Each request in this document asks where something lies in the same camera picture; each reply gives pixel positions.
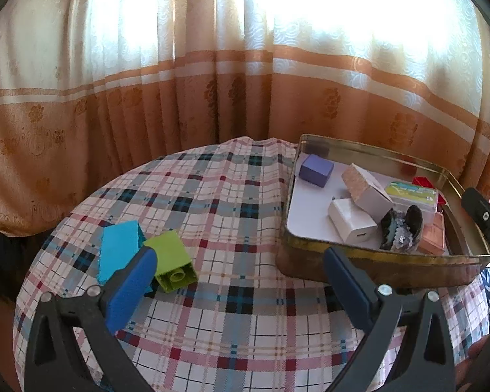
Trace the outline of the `red toy brick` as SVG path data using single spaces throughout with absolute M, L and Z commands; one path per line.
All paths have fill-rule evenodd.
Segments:
M 412 184 L 414 184 L 416 186 L 423 187 L 423 188 L 435 189 L 434 184 L 427 177 L 424 177 L 424 176 L 414 177 Z M 444 206 L 446 204 L 446 200 L 444 199 L 444 196 L 441 192 L 438 192 L 437 204 L 439 206 Z

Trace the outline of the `blue toy brick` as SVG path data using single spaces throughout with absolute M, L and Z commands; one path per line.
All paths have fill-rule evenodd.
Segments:
M 126 269 L 139 251 L 143 250 L 143 258 L 140 262 L 145 267 L 138 268 L 136 274 L 148 279 L 148 286 L 144 294 L 150 293 L 152 279 L 157 268 L 157 257 L 152 248 L 144 244 L 145 241 L 146 237 L 136 220 L 105 227 L 102 230 L 98 283 L 103 288 L 107 287 L 113 275 L 119 270 Z

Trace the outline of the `green toy brick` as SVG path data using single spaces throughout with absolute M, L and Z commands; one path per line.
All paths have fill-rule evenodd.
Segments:
M 144 245 L 156 253 L 155 278 L 165 293 L 172 293 L 198 281 L 192 259 L 175 230 L 151 237 Z

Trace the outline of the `purple foam block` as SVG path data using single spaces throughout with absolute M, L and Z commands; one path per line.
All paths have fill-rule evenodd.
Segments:
M 315 186 L 323 188 L 335 167 L 331 160 L 314 154 L 308 155 L 299 169 L 299 178 Z

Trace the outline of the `copper compact case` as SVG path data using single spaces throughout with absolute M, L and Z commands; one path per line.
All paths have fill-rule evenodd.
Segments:
M 433 256 L 441 256 L 446 250 L 444 219 L 440 212 L 434 215 L 432 224 L 423 227 L 418 251 Z

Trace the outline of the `clear box green label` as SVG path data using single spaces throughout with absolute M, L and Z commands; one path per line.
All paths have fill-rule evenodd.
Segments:
M 391 181 L 385 191 L 396 208 L 405 211 L 415 205 L 422 211 L 436 211 L 438 192 L 433 188 L 425 188 L 409 182 Z

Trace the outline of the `black hair claw clip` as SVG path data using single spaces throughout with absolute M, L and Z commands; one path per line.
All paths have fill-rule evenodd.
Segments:
M 381 220 L 382 244 L 384 251 L 410 254 L 418 246 L 423 230 L 423 215 L 416 205 L 406 212 L 390 210 Z

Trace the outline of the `cork pattern white box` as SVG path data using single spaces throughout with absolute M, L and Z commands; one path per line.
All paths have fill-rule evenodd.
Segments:
M 342 173 L 342 180 L 356 206 L 380 222 L 394 203 L 384 187 L 367 170 L 350 164 Z

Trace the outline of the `white charger adapter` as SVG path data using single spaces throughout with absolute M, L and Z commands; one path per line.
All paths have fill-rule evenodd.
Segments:
M 332 200 L 327 214 L 346 244 L 366 242 L 378 230 L 378 225 L 373 218 L 359 208 L 351 198 Z

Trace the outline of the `plaid tablecloth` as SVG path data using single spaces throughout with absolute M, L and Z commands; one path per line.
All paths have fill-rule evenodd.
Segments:
M 53 230 L 16 299 L 16 372 L 23 375 L 42 294 L 96 284 L 105 227 L 138 221 L 145 236 L 179 233 L 199 281 L 143 298 L 117 337 L 158 391 L 318 391 L 362 339 L 315 268 L 321 248 L 285 230 L 293 168 L 306 149 L 359 162 L 378 179 L 428 177 L 448 202 L 446 169 L 381 148 L 304 135 L 248 137 L 160 157 L 87 197 Z

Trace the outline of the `orange cream curtain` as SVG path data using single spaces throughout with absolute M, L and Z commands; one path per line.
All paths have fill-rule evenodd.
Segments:
M 0 232 L 55 227 L 177 151 L 310 133 L 490 196 L 490 28 L 471 0 L 7 0 Z

